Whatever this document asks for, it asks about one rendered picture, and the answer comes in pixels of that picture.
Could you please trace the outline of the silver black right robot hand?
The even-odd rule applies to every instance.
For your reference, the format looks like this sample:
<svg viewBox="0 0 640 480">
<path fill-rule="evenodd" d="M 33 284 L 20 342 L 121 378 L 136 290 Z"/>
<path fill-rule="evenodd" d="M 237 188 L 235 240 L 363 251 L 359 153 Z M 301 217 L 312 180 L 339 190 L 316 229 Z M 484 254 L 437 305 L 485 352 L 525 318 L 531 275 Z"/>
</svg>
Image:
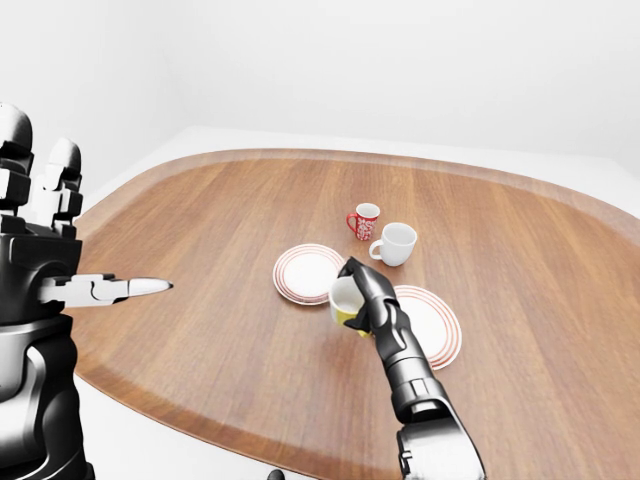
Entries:
<svg viewBox="0 0 640 480">
<path fill-rule="evenodd" d="M 364 298 L 364 305 L 356 317 L 347 320 L 345 325 L 372 333 L 382 359 L 406 349 L 407 342 L 401 331 L 409 331 L 411 324 L 408 315 L 401 309 L 389 279 L 355 257 L 346 261 L 338 275 L 339 278 L 347 276 L 355 281 Z"/>
</svg>

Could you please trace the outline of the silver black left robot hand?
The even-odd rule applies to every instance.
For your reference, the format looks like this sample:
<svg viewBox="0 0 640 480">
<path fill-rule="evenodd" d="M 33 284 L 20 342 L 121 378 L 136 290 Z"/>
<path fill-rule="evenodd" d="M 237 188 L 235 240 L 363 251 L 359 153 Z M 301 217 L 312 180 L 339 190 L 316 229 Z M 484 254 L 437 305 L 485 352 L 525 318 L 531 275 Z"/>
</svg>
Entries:
<svg viewBox="0 0 640 480">
<path fill-rule="evenodd" d="M 32 142 L 29 117 L 0 102 L 0 326 L 171 289 L 159 278 L 78 274 L 82 242 L 73 220 L 83 204 L 79 147 L 59 139 L 44 173 L 33 180 Z"/>
</svg>

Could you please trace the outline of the yellow and white mug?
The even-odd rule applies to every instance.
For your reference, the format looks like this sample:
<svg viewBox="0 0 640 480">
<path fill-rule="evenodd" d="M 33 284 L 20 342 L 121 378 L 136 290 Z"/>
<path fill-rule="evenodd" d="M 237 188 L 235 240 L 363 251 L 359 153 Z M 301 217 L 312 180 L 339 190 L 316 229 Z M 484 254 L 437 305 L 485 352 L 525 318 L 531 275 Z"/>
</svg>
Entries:
<svg viewBox="0 0 640 480">
<path fill-rule="evenodd" d="M 365 299 L 352 276 L 337 278 L 329 289 L 329 306 L 333 321 L 344 326 L 355 319 Z"/>
</svg>

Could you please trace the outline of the plain white mug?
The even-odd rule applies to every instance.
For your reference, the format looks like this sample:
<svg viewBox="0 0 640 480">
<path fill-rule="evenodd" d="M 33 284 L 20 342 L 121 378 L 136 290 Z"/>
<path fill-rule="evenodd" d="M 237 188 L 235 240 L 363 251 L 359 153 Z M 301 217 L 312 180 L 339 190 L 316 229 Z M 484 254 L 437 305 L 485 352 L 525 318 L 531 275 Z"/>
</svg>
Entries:
<svg viewBox="0 0 640 480">
<path fill-rule="evenodd" d="M 390 267 L 400 266 L 410 257 L 417 238 L 417 232 L 408 224 L 389 223 L 383 228 L 381 238 L 369 247 L 369 256 Z"/>
</svg>

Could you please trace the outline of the white plate with red rings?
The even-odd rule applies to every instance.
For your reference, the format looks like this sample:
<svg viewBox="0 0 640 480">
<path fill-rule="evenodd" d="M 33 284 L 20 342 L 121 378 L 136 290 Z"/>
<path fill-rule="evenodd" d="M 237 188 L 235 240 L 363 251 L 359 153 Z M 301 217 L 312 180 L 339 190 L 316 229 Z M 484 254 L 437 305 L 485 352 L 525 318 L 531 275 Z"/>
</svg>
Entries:
<svg viewBox="0 0 640 480">
<path fill-rule="evenodd" d="M 398 285 L 395 293 L 432 369 L 449 366 L 462 347 L 462 331 L 453 310 L 440 297 L 421 287 Z"/>
<path fill-rule="evenodd" d="M 307 243 L 286 250 L 276 260 L 272 280 L 276 290 L 299 305 L 321 305 L 345 259 L 330 247 Z"/>
</svg>

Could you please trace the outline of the red patterned mug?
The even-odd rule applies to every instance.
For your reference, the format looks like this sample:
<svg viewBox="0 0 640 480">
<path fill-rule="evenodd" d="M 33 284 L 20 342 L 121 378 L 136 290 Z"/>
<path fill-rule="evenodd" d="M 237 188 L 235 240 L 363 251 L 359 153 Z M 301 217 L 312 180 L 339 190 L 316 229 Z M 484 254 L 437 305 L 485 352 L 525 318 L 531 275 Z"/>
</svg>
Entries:
<svg viewBox="0 0 640 480">
<path fill-rule="evenodd" d="M 346 216 L 346 224 L 353 231 L 356 238 L 361 241 L 371 239 L 380 208 L 373 203 L 361 203 L 355 211 Z"/>
</svg>

